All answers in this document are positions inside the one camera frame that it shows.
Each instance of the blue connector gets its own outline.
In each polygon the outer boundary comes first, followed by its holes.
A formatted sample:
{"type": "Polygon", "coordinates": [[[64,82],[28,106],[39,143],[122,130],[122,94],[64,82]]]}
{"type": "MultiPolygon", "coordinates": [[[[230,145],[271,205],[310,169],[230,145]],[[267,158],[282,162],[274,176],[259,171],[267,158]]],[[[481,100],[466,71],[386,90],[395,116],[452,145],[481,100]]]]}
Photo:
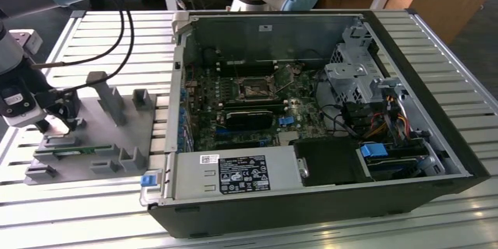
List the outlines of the blue connector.
{"type": "Polygon", "coordinates": [[[361,153],[363,157],[386,157],[387,151],[382,143],[369,143],[365,144],[361,148],[361,153]]]}
{"type": "Polygon", "coordinates": [[[158,185],[158,176],[155,175],[143,175],[140,178],[142,187],[154,187],[158,185]]]}
{"type": "Polygon", "coordinates": [[[294,123],[294,117],[279,118],[279,125],[290,125],[294,123]]]}

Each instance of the white sticker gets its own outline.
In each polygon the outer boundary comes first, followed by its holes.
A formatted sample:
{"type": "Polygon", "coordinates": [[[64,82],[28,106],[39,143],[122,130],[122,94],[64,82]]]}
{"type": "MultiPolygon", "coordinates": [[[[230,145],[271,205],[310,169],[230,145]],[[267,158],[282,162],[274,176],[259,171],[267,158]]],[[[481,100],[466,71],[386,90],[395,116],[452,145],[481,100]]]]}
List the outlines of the white sticker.
{"type": "Polygon", "coordinates": [[[274,26],[266,25],[266,26],[259,26],[259,31],[273,31],[274,26]]]}
{"type": "Polygon", "coordinates": [[[219,155],[201,155],[201,164],[218,163],[219,155]]]}

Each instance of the yellow wire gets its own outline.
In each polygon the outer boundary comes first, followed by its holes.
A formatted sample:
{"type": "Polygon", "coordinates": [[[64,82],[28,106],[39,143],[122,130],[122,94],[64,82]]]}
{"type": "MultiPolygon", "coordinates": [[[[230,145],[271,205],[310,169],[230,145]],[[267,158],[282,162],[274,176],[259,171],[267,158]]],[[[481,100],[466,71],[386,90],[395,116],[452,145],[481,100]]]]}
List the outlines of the yellow wire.
{"type": "Polygon", "coordinates": [[[378,127],[365,138],[369,138],[369,137],[371,137],[373,135],[375,135],[375,134],[378,134],[382,130],[383,130],[383,128],[386,127],[386,123],[383,123],[382,125],[381,125],[381,127],[378,127]]]}

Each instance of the slotted metal surface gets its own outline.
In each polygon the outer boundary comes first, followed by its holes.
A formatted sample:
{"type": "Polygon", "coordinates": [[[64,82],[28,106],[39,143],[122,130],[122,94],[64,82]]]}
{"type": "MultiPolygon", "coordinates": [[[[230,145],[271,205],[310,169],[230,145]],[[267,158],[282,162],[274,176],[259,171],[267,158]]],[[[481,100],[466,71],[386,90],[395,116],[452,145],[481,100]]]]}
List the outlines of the slotted metal surface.
{"type": "MultiPolygon", "coordinates": [[[[40,141],[34,128],[11,129],[0,144],[0,247],[88,248],[490,248],[498,246],[498,117],[496,101],[460,62],[439,45],[417,17],[379,11],[409,61],[419,72],[493,177],[461,194],[447,195],[405,215],[347,220],[207,239],[168,236],[139,204],[139,177],[40,186],[22,183],[40,141]]],[[[135,12],[136,52],[110,80],[122,94],[136,87],[159,94],[151,145],[151,166],[160,162],[168,106],[172,48],[171,12],[135,12]]],[[[50,61],[92,57],[115,42],[115,12],[90,12],[71,19],[50,61]]],[[[55,69],[50,82],[74,86],[90,70],[114,71],[123,46],[90,64],[55,69]]],[[[381,57],[395,75],[385,57],[381,57]]],[[[94,96],[82,90],[80,96],[94,96]]]]}

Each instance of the barcode label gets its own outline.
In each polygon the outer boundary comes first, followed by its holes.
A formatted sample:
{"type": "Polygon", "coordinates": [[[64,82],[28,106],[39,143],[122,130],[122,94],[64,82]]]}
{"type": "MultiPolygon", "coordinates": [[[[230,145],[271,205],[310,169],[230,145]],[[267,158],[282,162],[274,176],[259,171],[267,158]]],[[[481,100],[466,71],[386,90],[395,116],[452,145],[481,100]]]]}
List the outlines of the barcode label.
{"type": "Polygon", "coordinates": [[[201,155],[201,164],[218,163],[219,155],[201,155]]]}

